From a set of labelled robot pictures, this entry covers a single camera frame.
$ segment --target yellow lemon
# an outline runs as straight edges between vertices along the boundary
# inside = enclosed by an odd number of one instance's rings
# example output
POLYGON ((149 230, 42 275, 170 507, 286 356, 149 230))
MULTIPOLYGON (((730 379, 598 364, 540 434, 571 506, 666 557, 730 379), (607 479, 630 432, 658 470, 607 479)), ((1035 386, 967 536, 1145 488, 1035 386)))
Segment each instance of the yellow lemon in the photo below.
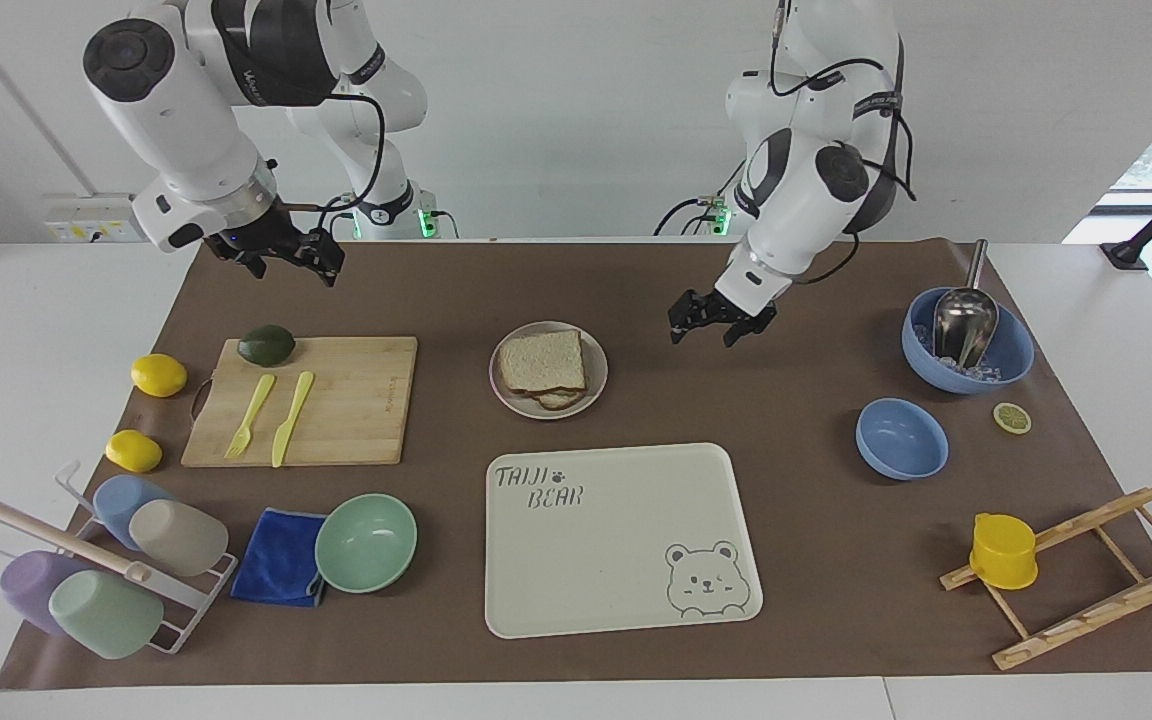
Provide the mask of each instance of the yellow lemon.
POLYGON ((139 430, 119 430, 105 444, 105 457, 128 473, 147 473, 162 461, 162 448, 139 430))
POLYGON ((993 420, 998 423, 999 427, 1014 435, 1023 435, 1034 426, 1033 420, 1029 419, 1029 414, 1025 414, 1024 407, 1013 406, 1010 402, 1000 402, 993 407, 993 420))
POLYGON ((172 397, 189 381, 184 365, 162 354, 146 355, 132 363, 132 382, 145 395, 172 397))

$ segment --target cartoon bear face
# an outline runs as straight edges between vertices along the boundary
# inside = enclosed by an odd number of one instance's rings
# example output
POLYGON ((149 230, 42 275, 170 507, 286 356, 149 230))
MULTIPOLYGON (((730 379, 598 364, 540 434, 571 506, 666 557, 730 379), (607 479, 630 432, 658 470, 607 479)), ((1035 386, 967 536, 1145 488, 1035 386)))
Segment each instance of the cartoon bear face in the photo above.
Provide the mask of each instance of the cartoon bear face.
POLYGON ((669 564, 669 605, 682 615, 744 614, 749 583, 736 566, 736 546, 714 543, 713 550, 691 552, 672 544, 664 553, 669 564))

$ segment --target bread slice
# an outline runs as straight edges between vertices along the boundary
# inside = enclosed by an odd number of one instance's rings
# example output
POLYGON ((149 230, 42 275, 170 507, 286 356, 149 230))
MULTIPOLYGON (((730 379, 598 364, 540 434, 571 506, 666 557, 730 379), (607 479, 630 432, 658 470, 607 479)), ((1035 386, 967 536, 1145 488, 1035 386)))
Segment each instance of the bread slice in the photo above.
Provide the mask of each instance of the bread slice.
POLYGON ((582 389, 554 389, 532 397, 536 397, 536 402, 539 402, 545 410, 567 410, 568 407, 581 402, 581 399, 585 397, 585 392, 582 389))
POLYGON ((500 377, 517 393, 540 395, 553 389, 585 389, 585 361, 579 331, 515 338, 500 347, 500 377))

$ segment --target green bowl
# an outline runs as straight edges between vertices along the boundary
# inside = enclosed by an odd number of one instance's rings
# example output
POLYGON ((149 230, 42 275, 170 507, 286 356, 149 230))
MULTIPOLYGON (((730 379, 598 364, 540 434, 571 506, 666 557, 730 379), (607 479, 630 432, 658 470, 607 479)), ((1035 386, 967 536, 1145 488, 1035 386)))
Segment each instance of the green bowl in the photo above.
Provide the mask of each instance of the green bowl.
POLYGON ((416 518, 395 497, 340 503, 314 541, 319 574, 338 591, 364 593, 401 578, 416 555, 416 518))

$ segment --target blue towel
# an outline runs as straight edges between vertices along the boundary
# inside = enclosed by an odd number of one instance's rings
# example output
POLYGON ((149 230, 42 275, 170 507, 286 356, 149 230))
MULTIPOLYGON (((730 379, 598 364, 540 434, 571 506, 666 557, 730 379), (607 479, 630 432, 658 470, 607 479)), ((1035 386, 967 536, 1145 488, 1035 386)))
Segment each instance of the blue towel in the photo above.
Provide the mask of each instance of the blue towel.
POLYGON ((325 520, 326 515, 266 507, 247 544, 230 597, 291 607, 319 606, 323 577, 314 561, 314 541, 325 520))

